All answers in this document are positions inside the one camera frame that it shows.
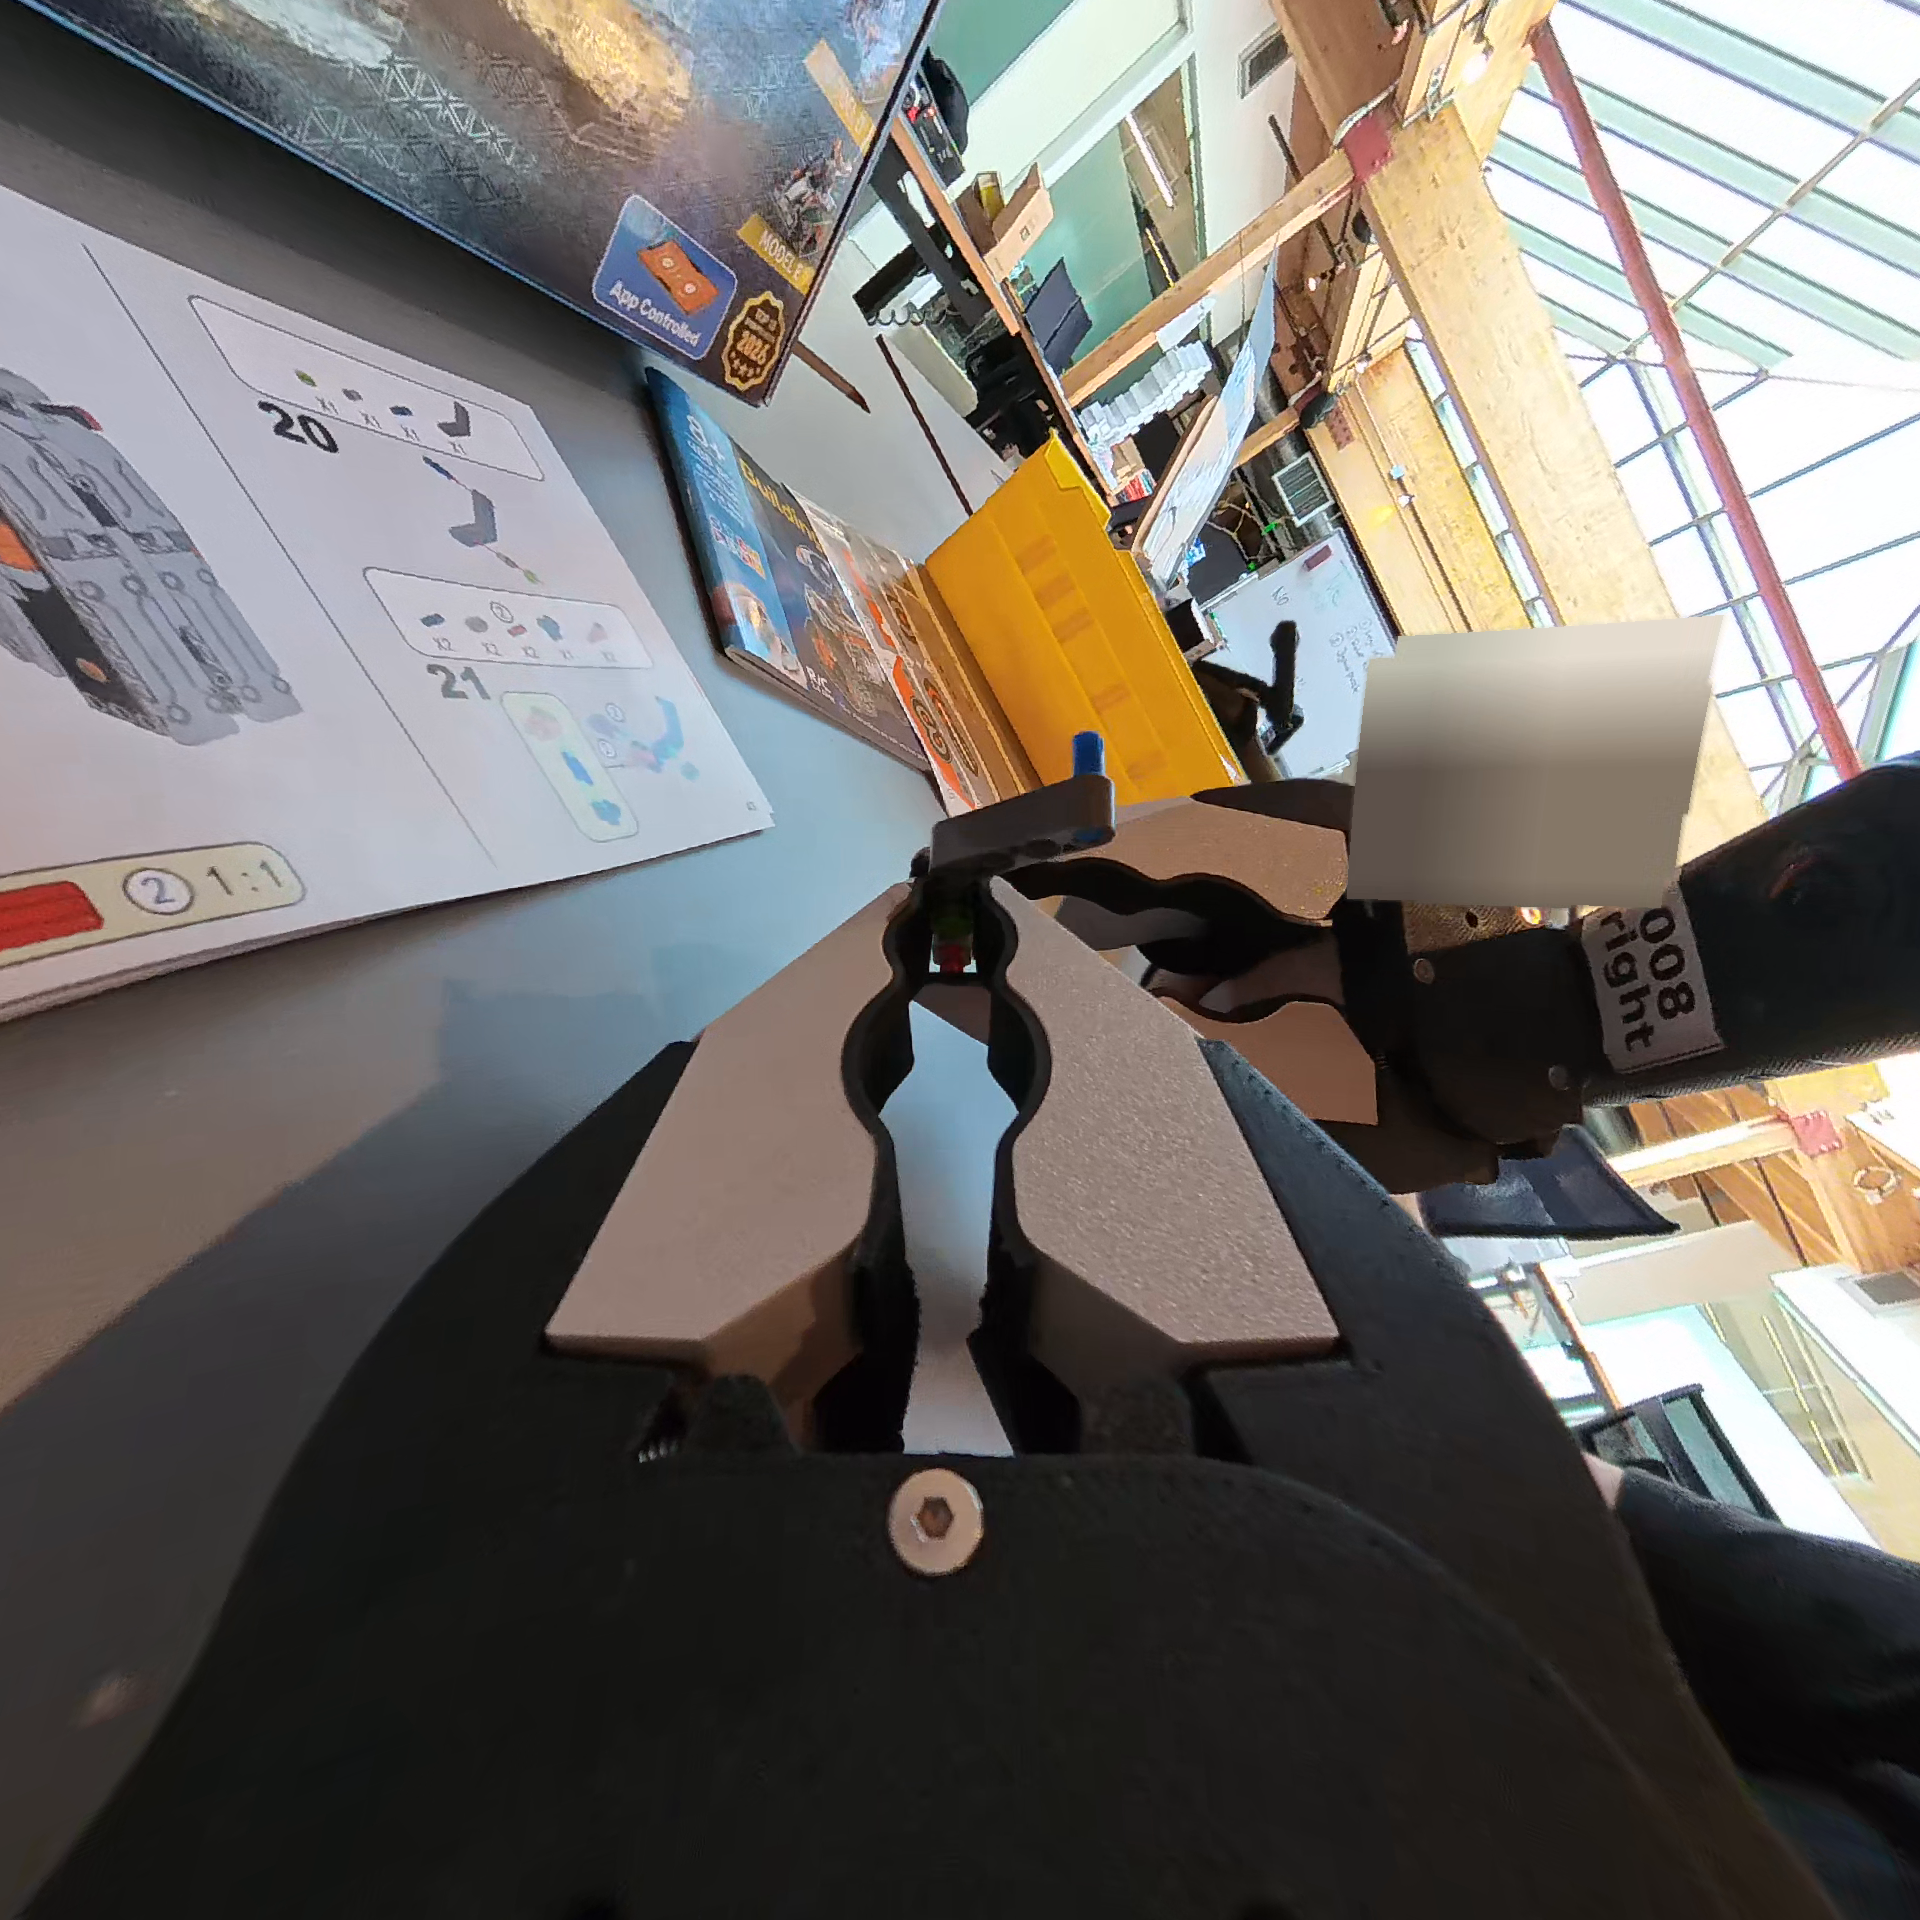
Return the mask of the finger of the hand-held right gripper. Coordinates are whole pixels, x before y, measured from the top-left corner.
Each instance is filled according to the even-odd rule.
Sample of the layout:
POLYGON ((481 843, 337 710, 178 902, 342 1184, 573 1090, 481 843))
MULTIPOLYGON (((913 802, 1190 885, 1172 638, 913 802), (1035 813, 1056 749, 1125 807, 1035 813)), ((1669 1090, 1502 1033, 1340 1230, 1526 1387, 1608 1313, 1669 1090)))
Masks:
POLYGON ((1141 982, 1307 1117, 1379 1119, 1379 1066, 1348 1021, 1333 928, 1309 928, 1233 973, 1149 966, 1141 982))
POLYGON ((1032 898, 1097 950, 1225 978, 1330 942, 1347 881, 1341 830, 1214 794, 1125 807, 1112 840, 1035 864, 1032 898))

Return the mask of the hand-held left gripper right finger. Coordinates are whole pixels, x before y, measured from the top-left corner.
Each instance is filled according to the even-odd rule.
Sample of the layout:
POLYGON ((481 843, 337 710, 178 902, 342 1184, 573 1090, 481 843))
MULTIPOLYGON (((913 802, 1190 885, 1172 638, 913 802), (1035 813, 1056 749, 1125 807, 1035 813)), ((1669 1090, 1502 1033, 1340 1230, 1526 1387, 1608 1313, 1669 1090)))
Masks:
POLYGON ((1338 1355, 1316 1287, 1204 1041, 1008 880, 978 905, 995 1151, 969 1350, 1019 1453, 1083 1445, 1144 1382, 1338 1355))

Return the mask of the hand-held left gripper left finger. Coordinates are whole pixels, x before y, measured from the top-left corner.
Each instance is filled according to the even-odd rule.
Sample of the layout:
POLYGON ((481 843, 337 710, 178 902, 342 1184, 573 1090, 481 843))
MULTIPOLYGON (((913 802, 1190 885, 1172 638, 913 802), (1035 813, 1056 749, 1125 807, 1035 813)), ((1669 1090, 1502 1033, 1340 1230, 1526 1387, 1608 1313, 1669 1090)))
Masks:
POLYGON ((904 1451, 921 1343, 896 1144, 905 885, 708 1021, 546 1320, 557 1353, 762 1381, 801 1438, 904 1451))

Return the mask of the grey angled toy beam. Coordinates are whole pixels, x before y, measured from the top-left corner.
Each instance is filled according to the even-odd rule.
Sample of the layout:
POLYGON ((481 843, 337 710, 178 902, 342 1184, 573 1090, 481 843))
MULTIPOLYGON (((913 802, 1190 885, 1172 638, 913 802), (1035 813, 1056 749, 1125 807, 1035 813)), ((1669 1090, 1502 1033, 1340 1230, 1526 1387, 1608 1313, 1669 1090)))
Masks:
POLYGON ((1105 733, 1075 730, 1069 760, 1062 782, 939 821, 915 855, 909 880, 926 928, 929 978, 963 981, 977 970, 977 921, 989 880, 1114 840, 1117 799, 1105 733))

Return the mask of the grey desk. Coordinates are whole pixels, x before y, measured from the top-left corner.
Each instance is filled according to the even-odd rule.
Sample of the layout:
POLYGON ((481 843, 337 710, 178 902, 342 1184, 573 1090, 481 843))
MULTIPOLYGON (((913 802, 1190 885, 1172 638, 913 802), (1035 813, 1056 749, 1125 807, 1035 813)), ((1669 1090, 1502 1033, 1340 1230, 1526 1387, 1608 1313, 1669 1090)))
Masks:
POLYGON ((4 1914, 185 1679, 278 1478, 432 1262, 662 1045, 905 874, 918 774, 710 643, 640 358, 4 5, 4 183, 525 399, 774 827, 4 1023, 4 1914))

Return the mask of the wooden top standing desk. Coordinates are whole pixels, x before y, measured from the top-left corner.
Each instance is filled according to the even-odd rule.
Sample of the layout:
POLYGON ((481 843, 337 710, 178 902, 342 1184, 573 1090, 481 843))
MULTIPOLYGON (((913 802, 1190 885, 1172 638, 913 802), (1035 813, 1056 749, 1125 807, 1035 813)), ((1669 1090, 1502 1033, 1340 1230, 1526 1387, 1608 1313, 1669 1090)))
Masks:
POLYGON ((893 217, 918 270, 932 277, 964 331, 966 377, 977 407, 969 421, 1000 449, 1027 454, 1043 435, 1060 438, 1105 507, 1117 502, 1072 414, 1062 381, 1050 366, 1021 303, 996 277, 961 209, 944 191, 905 112, 878 146, 870 186, 893 217))

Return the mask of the whiteboard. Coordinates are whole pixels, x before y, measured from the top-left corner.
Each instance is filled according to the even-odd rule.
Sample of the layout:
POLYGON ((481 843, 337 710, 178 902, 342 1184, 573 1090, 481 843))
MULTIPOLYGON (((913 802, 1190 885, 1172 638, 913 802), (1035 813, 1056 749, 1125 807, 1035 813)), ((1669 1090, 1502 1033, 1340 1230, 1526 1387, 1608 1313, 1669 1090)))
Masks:
POLYGON ((1298 627, 1291 703, 1302 725, 1267 749, 1285 777, 1345 779, 1361 742, 1365 670, 1397 649, 1348 537, 1333 529, 1294 560, 1245 570, 1206 600, 1197 619, 1211 642, 1201 664, 1262 681, 1274 675, 1274 627, 1283 621, 1298 627))

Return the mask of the yellow plastic bin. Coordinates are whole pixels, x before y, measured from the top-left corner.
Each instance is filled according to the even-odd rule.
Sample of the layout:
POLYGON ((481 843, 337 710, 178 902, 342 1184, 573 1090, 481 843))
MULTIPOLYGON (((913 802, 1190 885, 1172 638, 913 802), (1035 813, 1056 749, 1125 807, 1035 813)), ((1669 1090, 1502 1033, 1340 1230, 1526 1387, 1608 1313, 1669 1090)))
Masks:
POLYGON ((924 570, 1035 774, 1097 730, 1122 803, 1243 784, 1161 606, 1112 542, 1112 511, 1060 438, 1032 451, 924 570))

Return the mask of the orange grey sticker sheet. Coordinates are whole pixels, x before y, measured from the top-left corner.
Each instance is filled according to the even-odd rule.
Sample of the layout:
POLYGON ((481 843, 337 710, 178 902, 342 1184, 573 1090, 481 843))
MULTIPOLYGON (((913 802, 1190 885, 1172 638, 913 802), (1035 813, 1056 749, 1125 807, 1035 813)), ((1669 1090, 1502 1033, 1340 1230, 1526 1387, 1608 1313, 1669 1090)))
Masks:
POLYGON ((944 811, 982 809, 1035 787, 1034 760, 924 565, 850 527, 838 535, 835 565, 891 657, 896 697, 944 811))

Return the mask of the tilted display board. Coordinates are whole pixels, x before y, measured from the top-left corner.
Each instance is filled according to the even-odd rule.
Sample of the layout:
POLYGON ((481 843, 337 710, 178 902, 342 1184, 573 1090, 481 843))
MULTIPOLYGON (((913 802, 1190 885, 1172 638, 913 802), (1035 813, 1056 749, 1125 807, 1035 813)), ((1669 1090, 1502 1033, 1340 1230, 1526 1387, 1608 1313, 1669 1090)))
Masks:
POLYGON ((1131 554, 1147 584, 1169 594, 1188 566, 1188 552, 1225 488, 1243 438, 1248 435, 1258 395, 1278 335, 1275 296, 1278 267, 1268 257, 1254 296, 1245 338, 1221 393, 1214 395, 1174 447, 1163 478, 1136 526, 1131 554))

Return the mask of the blue cover instruction booklet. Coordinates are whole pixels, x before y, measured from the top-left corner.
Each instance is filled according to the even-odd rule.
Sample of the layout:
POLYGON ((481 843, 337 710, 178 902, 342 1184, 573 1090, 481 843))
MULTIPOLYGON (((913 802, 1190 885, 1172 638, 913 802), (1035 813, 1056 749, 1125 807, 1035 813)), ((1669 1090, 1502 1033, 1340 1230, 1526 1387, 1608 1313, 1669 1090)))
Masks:
POLYGON ((733 442, 672 375, 646 368, 644 393, 715 649, 790 703, 931 774, 918 674, 837 565, 808 499, 733 442))

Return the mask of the person's black shirt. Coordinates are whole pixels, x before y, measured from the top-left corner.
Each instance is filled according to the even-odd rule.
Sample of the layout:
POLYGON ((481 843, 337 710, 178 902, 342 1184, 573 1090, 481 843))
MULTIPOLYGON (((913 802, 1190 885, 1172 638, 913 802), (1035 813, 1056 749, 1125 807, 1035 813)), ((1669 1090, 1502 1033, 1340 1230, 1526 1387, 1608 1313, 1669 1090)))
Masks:
POLYGON ((1589 1458, 1697 1702, 1841 1914, 1918 1914, 1918 1566, 1589 1458))

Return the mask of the open white instruction booklet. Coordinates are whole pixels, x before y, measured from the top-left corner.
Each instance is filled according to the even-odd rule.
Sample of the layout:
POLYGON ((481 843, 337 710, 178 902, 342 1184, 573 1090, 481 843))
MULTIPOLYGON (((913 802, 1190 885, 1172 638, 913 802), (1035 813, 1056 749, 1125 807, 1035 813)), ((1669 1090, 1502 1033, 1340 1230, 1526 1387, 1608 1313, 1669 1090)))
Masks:
POLYGON ((4 191, 4 1019, 774 813, 520 399, 4 191))

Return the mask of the blue robot kit box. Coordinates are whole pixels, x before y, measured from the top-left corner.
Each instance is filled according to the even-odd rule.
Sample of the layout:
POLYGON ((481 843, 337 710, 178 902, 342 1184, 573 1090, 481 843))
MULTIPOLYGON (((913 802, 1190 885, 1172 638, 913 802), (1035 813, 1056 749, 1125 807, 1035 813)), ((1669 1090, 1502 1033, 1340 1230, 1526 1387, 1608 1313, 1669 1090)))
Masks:
POLYGON ((48 1, 40 13, 762 407, 931 1, 48 1))

